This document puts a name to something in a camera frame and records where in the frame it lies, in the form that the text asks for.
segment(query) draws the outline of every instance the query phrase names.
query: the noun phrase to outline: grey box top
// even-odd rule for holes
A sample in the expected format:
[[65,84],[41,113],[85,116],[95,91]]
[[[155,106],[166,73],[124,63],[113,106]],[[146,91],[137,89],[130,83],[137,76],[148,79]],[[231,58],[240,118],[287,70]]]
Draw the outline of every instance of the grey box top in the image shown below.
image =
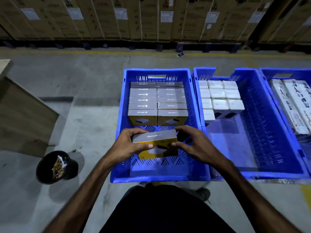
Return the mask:
[[160,132],[148,132],[142,134],[136,134],[133,136],[133,143],[145,142],[145,141],[157,141],[163,139],[177,138],[176,130],[166,130]]
[[158,116],[188,117],[188,110],[158,110]]
[[130,88],[130,92],[156,92],[157,88]]
[[141,101],[138,103],[129,103],[128,109],[129,110],[153,110],[158,108],[158,103],[149,102],[149,101]]
[[131,88],[156,88],[156,82],[131,82]]
[[130,92],[131,97],[157,97],[157,92],[132,91]]
[[152,102],[157,103],[158,98],[157,97],[130,97],[129,103],[139,103],[139,102]]
[[177,97],[177,96],[170,96],[170,97],[158,97],[158,102],[160,103],[186,103],[185,97]]
[[181,88],[181,87],[160,87],[160,88],[157,88],[158,92],[184,92],[184,88]]
[[185,97],[185,92],[158,92],[158,97]]
[[167,110],[167,109],[183,110],[183,109],[187,109],[187,103],[158,103],[158,109],[160,110]]
[[128,110],[128,116],[158,116],[158,110]]
[[183,82],[157,82],[157,87],[184,87]]

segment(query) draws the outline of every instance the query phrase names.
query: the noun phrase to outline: hand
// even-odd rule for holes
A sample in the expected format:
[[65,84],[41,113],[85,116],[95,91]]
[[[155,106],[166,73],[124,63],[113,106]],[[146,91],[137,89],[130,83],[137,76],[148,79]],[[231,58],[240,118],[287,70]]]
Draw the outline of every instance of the hand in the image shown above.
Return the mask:
[[125,128],[121,131],[120,135],[108,150],[105,157],[113,163],[121,163],[131,157],[134,153],[139,151],[149,150],[153,145],[147,143],[135,144],[132,143],[131,137],[135,134],[147,133],[148,131],[141,128]]
[[178,126],[175,128],[176,131],[187,133],[192,138],[192,145],[187,145],[185,143],[177,141],[172,143],[172,146],[185,151],[195,159],[201,161],[202,163],[209,164],[212,166],[219,166],[224,161],[226,157],[212,144],[212,142],[207,138],[207,136],[199,129],[190,127],[188,125]]

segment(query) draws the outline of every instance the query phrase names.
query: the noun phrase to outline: blue crate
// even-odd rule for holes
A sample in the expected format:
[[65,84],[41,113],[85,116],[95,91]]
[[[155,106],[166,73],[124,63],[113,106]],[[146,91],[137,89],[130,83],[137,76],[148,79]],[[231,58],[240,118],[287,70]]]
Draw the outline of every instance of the blue crate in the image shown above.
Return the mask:
[[[193,80],[202,130],[246,178],[309,178],[301,149],[293,141],[256,69],[238,68],[230,77],[214,77],[215,68],[196,67]],[[232,119],[204,124],[198,80],[236,81],[245,110]]]
[[270,85],[268,81],[272,78],[274,79],[297,79],[297,80],[304,80],[309,85],[311,85],[311,69],[282,69],[282,68],[259,68],[259,73],[264,76],[265,79],[265,85],[271,95],[271,97],[274,100],[274,103],[276,104],[276,107],[279,110],[279,113],[286,125],[286,128],[288,129],[289,133],[292,135],[293,142],[296,144],[297,149],[300,152],[300,156],[302,160],[304,161],[305,165],[307,166],[307,169],[309,170],[309,173],[311,173],[311,143],[306,142],[298,142],[296,139],[295,134],[292,132],[292,129],[290,128],[290,125],[279,106],[278,100],[274,96],[274,93],[272,89],[270,88]]
[[[132,126],[127,118],[130,82],[183,82],[189,117],[186,125],[201,129],[199,112],[189,69],[125,69],[116,138],[124,128],[141,127],[149,132],[173,129],[175,126]],[[210,180],[209,166],[193,159],[179,150],[178,156],[140,160],[134,154],[128,160],[118,164],[112,171],[110,181],[207,181]]]

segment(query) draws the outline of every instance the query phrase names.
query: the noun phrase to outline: black trash bin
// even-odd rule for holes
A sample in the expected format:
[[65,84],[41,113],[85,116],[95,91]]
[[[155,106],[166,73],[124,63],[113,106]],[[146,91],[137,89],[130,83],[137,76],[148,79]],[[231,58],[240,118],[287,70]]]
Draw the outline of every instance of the black trash bin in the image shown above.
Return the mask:
[[[67,164],[64,167],[64,174],[56,179],[53,179],[53,166],[57,157],[62,157],[63,161]],[[36,176],[39,182],[43,184],[53,184],[61,179],[69,180],[78,175],[79,165],[75,160],[72,160],[69,155],[64,151],[53,151],[45,155],[37,165]]]

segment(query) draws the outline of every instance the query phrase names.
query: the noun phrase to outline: grey floor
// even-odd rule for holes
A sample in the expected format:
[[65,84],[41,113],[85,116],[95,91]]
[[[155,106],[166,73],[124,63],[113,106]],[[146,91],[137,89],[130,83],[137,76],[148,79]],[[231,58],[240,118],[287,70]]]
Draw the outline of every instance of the grey floor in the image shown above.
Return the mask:
[[[37,97],[72,98],[62,105],[47,101],[66,122],[59,144],[51,150],[71,152],[79,163],[79,175],[68,181],[42,185],[35,178],[39,158],[0,151],[0,232],[41,232],[115,140],[125,68],[217,67],[216,75],[230,76],[238,67],[310,67],[311,58],[300,53],[251,53],[240,51],[201,54],[173,51],[108,49],[27,50],[0,49],[0,58],[12,59],[8,76]],[[99,194],[84,232],[98,232],[124,193],[137,183],[111,184],[109,177]],[[254,232],[226,182],[178,182],[180,187],[211,191],[209,204],[236,232]],[[311,212],[298,184],[254,183],[279,211],[304,232],[311,232]]]

